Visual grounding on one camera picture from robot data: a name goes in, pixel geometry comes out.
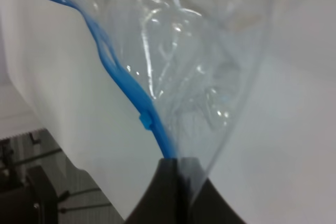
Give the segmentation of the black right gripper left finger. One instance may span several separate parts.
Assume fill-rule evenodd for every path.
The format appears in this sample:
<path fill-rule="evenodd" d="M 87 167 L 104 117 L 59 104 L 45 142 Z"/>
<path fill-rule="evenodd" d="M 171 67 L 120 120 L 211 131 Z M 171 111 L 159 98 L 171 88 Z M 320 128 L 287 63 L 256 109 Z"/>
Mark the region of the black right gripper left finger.
<path fill-rule="evenodd" d="M 177 160 L 159 160 L 143 197 L 125 223 L 177 223 Z"/>

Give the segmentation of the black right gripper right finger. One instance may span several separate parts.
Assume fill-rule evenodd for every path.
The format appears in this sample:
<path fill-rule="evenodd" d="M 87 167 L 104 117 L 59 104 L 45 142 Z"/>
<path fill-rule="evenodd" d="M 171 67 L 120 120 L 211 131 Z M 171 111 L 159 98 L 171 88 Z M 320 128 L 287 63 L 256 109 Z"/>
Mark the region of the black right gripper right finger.
<path fill-rule="evenodd" d="M 180 159 L 180 223 L 244 223 L 195 157 Z"/>

